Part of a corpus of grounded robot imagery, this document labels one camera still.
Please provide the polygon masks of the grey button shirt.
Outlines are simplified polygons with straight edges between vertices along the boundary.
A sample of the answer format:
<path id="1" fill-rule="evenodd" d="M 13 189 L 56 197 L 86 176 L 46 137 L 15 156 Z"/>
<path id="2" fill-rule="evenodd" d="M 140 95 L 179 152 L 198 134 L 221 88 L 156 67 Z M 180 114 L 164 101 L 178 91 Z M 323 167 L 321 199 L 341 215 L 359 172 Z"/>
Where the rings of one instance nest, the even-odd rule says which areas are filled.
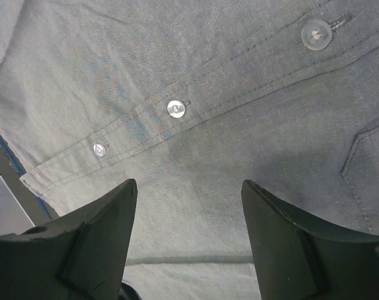
<path id="1" fill-rule="evenodd" d="M 0 135 L 60 216 L 137 181 L 141 299 L 259 299 L 244 180 L 379 235 L 379 1 L 0 1 Z"/>

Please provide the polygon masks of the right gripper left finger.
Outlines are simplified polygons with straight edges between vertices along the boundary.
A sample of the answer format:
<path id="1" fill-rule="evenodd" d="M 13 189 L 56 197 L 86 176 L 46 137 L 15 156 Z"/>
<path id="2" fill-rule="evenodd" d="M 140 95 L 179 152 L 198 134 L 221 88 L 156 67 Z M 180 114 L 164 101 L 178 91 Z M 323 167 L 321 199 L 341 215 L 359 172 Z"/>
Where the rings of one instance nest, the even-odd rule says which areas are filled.
<path id="1" fill-rule="evenodd" d="M 0 236 L 0 299 L 136 299 L 122 281 L 136 203 L 129 179 L 65 216 Z"/>

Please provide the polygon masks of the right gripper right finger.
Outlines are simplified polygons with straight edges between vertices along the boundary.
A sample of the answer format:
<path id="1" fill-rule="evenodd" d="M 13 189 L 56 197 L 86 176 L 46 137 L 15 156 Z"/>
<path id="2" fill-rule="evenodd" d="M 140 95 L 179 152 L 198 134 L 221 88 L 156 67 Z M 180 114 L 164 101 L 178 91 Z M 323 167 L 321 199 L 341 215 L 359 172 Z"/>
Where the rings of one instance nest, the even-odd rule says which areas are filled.
<path id="1" fill-rule="evenodd" d="M 251 180 L 241 196 L 262 299 L 379 299 L 379 236 L 316 217 Z"/>

